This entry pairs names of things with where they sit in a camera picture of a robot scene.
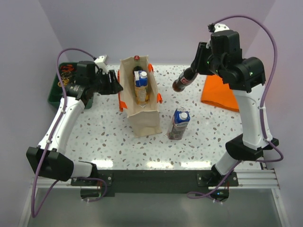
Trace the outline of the beige canvas bag orange handles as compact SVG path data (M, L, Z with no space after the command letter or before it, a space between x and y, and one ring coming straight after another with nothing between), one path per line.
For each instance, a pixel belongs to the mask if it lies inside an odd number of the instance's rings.
M118 94L120 111L126 111L127 119L133 129L135 137L149 136L161 133L159 104L163 99L158 92L154 77L153 66L149 63L148 56L140 56L140 65L148 75L149 101L145 106L138 105L134 92L134 57L120 61L118 80L123 91Z

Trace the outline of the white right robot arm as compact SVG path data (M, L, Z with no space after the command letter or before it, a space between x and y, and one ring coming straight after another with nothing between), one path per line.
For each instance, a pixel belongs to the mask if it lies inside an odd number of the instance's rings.
M278 145L267 122L265 104L265 70L256 57L244 59L240 35L233 30L214 32L210 42L200 42L191 65L195 73L217 75L234 94L242 123L242 134L225 144L226 152L212 167L211 181L217 186L228 180L228 173L239 161L256 161L264 150Z

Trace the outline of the blue orange juice carton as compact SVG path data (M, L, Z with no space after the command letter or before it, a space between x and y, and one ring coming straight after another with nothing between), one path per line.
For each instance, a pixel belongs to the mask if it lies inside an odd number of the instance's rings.
M148 75L146 71L134 71L134 92L137 104L145 106L149 101Z

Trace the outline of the cola bottle red cap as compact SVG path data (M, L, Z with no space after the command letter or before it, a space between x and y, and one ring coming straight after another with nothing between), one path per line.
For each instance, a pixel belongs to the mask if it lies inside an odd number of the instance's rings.
M135 71L140 71L140 70L143 70L143 68L140 65L140 56L136 55L136 56L134 56L134 67L133 67L133 70L132 70L133 75L134 75Z

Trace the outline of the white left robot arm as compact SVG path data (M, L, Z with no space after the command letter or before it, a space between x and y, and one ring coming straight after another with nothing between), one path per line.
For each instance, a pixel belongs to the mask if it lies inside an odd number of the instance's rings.
M114 70L104 72L92 61L77 63L76 74L64 87L57 113L46 135L26 157L36 176L59 181L81 177L86 185L98 181L97 167L90 162L74 162L65 156L71 131L95 93L114 95L123 90Z

